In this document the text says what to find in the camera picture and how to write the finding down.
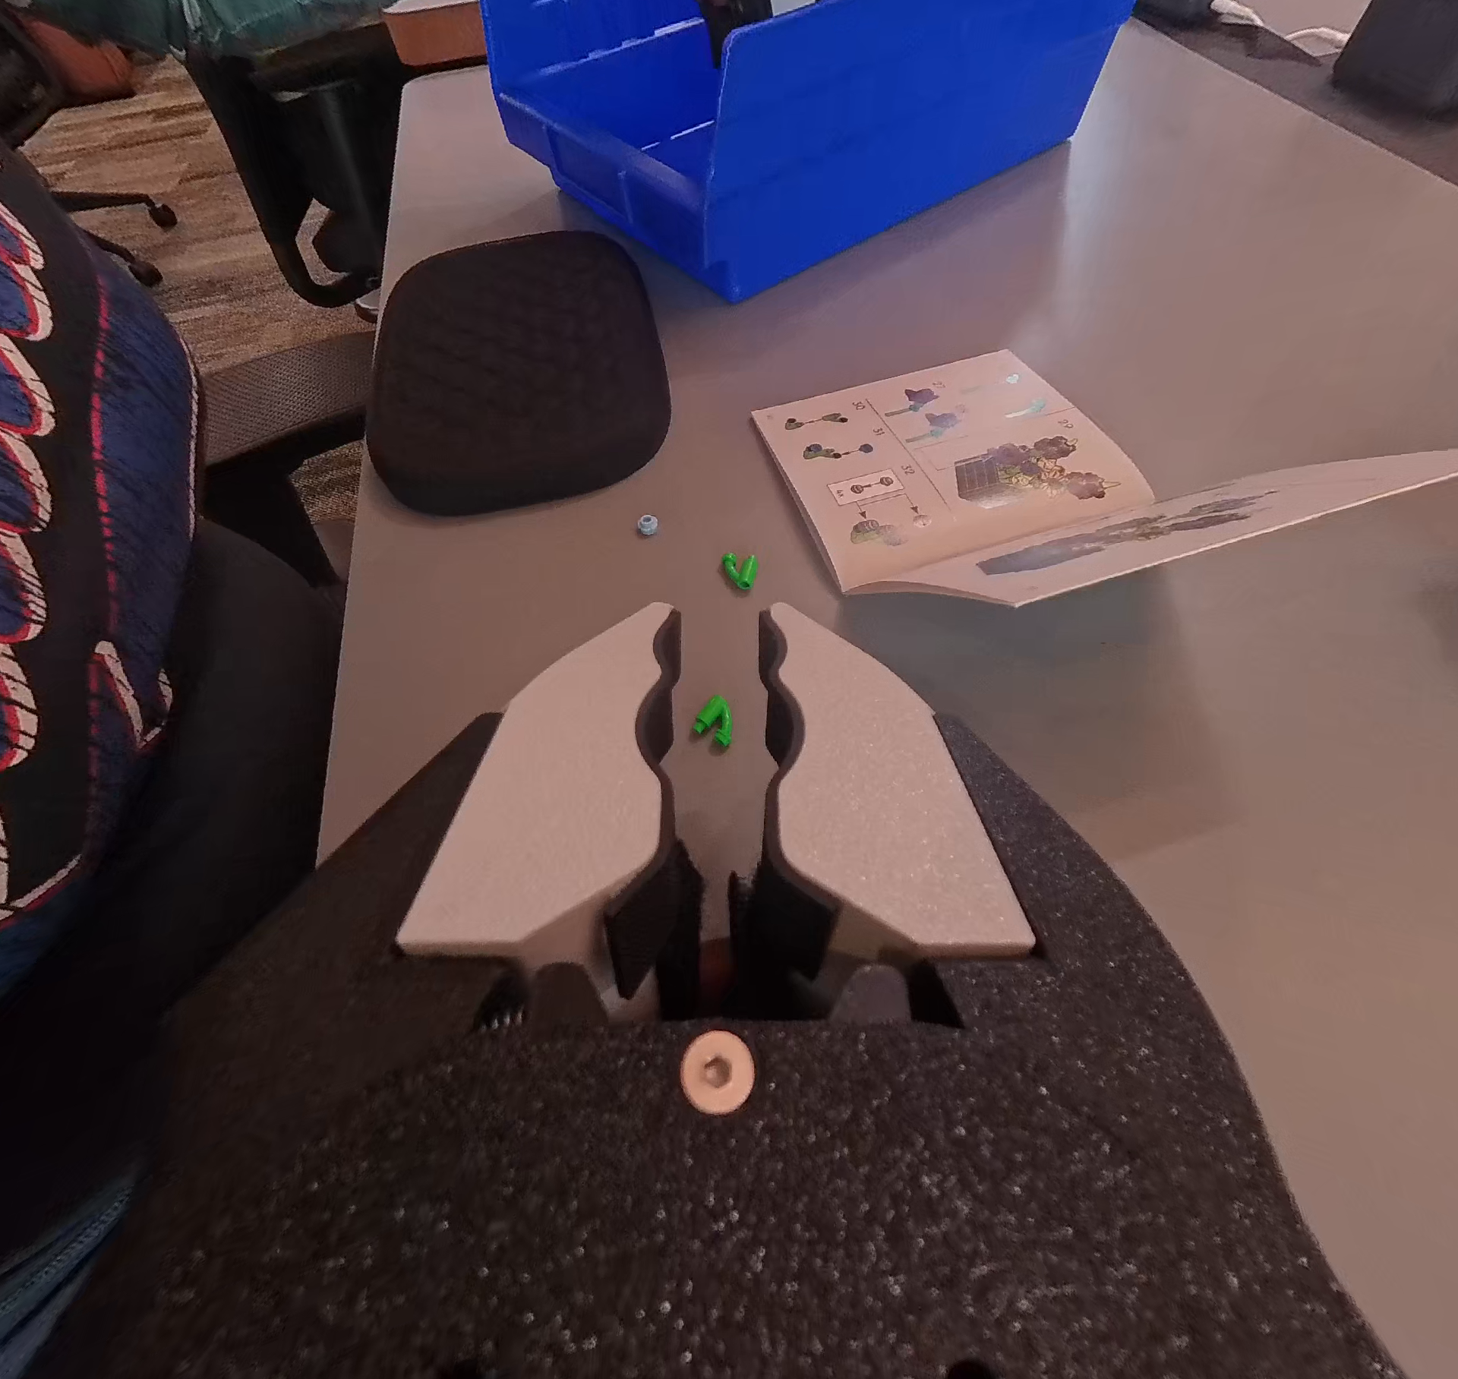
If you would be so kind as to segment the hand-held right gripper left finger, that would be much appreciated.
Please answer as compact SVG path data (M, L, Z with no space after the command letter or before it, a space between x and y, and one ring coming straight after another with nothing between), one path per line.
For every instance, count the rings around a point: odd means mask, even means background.
M681 615L646 603L513 696L397 931L415 958L573 966L610 1012L653 1012L678 923L670 856Z

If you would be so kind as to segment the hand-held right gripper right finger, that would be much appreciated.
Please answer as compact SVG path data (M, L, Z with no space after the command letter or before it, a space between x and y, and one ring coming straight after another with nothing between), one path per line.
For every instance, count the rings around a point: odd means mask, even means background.
M1039 937L945 726L864 649L773 603L756 864L766 1012L950 1012L947 974L1037 972Z

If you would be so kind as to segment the large blue plastic bin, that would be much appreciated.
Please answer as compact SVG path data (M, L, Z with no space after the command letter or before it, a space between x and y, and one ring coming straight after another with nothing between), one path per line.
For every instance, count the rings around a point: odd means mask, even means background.
M1136 0L480 0L507 139L740 302L1069 139Z

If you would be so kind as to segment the lego instruction booklet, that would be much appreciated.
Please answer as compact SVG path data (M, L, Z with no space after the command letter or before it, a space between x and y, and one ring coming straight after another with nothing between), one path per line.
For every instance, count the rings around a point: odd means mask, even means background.
M1158 499L1010 351L751 414L835 587L1024 607L1453 481L1455 449L1256 473Z

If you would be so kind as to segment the black rounded pad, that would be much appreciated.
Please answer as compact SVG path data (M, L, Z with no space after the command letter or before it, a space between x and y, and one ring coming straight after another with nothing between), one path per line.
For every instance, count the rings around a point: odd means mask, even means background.
M670 418L643 276L596 232L422 259L383 303L364 440L413 513L483 516L608 487L658 454Z

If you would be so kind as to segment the black seat chair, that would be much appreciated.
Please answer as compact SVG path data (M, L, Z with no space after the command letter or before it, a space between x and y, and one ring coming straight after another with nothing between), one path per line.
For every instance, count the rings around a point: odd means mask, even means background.
M289 287L307 303L378 314L405 84L486 60L475 3L254 55L192 44L184 68L243 181Z

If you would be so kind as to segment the dark grey cube device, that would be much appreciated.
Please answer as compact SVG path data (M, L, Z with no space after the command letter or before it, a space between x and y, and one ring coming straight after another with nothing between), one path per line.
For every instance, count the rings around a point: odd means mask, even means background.
M1456 0L1372 0L1333 65L1340 89L1425 117L1456 111Z

